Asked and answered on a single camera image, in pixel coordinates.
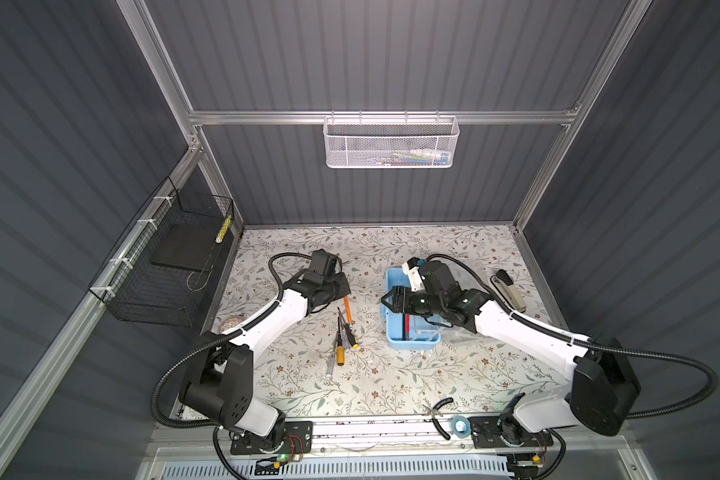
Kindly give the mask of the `thin orange precision screwdriver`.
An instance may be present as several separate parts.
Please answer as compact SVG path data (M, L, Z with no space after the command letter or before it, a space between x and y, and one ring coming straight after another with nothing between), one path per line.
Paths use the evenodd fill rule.
M351 309L350 309L349 296L348 295L345 296L343 298L343 301L344 301L344 310L345 310L345 315L346 315L346 321L347 321L348 325L351 325L353 323L353 319L352 319L352 314L351 314Z

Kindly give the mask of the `light blue plastic toolbox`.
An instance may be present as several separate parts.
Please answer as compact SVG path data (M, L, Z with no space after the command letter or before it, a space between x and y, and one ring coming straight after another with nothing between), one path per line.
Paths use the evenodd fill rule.
M390 268L385 275L387 292L380 299L381 313L388 344L396 350L431 350L444 334L468 323L465 291L448 266L432 261L421 267L418 290L401 267Z

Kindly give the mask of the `yellow black screwdriver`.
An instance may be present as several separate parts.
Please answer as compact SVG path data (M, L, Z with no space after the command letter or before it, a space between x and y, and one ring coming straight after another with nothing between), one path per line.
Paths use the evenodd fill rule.
M351 326L347 319L345 318L342 310L340 308L337 309L338 313L338 325L340 330L343 332L344 336L346 337L346 340L348 341L348 344L351 346L352 349L358 349L359 343L351 329Z

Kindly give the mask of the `clear handled small screwdriver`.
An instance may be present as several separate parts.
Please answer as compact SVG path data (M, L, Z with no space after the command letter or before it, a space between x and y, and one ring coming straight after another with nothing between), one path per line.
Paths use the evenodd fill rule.
M327 367L326 367L326 377L327 377L328 379L332 379L332 378L333 378L333 373L334 373L334 370L335 370L335 366L336 366L336 358L335 358L335 356L334 356L334 355L329 356L328 359L327 359Z

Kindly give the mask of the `orange handled screwdriver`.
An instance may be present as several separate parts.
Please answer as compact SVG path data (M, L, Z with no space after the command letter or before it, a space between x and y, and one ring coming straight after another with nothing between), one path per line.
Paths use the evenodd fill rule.
M343 347L343 335L341 328L337 329L336 334L336 347L335 347L335 362L337 366L343 366L345 364L345 352Z

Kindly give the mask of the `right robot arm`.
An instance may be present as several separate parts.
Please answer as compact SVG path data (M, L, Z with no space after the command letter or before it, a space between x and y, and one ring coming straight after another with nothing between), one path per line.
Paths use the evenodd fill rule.
M438 260L412 258L402 268L408 281L393 286L382 304L395 314L437 317L440 327L459 327L504 342L553 368L565 384L515 395L500 413L503 440L520 446L534 434L583 426L616 435L641 386L619 342L547 326L504 304L486 289L464 289Z

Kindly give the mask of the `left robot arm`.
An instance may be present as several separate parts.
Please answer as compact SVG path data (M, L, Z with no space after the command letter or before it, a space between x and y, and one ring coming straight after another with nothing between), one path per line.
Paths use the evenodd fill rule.
M273 300L188 360L178 399L211 424L262 438L280 434L284 414L254 396L256 363L290 327L351 292L337 255L318 249L301 257L309 264L286 281L276 277Z

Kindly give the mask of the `black beige stapler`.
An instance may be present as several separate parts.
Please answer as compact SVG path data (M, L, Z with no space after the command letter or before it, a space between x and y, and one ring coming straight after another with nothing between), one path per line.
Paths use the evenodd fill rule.
M527 304L506 270L496 270L490 277L490 282L507 305L520 313L526 312Z

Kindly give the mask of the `yellow marker in basket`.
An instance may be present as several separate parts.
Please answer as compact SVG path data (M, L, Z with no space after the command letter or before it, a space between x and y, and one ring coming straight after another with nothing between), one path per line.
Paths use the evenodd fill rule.
M224 241L224 238L225 238L227 232L229 231L229 228L230 228L231 224L232 224L232 216L231 216L231 215L228 215L228 216L224 219L221 227L219 228L219 230L218 230L218 232L217 232L217 234L216 234L216 236L215 236L215 243L216 243L216 244L221 244L221 243Z

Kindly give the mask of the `blue tape roll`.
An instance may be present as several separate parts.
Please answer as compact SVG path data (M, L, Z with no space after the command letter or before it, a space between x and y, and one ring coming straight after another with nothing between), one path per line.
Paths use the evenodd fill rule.
M454 415L450 421L451 432L460 439L469 438L471 436L470 421L461 415Z

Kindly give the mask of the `black foam pad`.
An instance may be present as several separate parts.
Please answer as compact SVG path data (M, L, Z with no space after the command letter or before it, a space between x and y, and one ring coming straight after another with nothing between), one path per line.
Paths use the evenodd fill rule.
M175 224L158 243L150 263L190 272L201 272L213 263L220 249L213 228Z

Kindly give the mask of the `markers in white basket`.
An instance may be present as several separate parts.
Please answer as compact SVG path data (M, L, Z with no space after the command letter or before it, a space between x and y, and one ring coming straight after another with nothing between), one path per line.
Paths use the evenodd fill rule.
M392 151L371 157L369 162L388 167L449 168L452 165L452 154L450 151L439 149Z

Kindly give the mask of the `white perforated vent strip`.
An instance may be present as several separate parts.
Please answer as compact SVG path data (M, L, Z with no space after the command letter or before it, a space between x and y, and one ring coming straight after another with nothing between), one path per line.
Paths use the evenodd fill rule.
M255 467L253 460L233 460L231 465L246 479L422 479L495 477L510 479L504 457L479 454L385 457L308 458L275 472Z

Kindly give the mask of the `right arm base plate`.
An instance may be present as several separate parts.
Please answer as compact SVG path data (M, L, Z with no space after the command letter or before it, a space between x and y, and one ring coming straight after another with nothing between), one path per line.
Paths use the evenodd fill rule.
M541 447L554 444L549 433L531 433L516 420L500 415L472 416L468 418L471 438L476 448Z

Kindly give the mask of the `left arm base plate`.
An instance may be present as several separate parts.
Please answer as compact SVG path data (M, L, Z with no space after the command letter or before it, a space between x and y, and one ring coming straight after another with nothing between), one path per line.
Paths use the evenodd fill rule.
M232 455L306 454L312 450L314 423L286 421L282 433L275 433L274 443L253 434L234 433L229 453Z

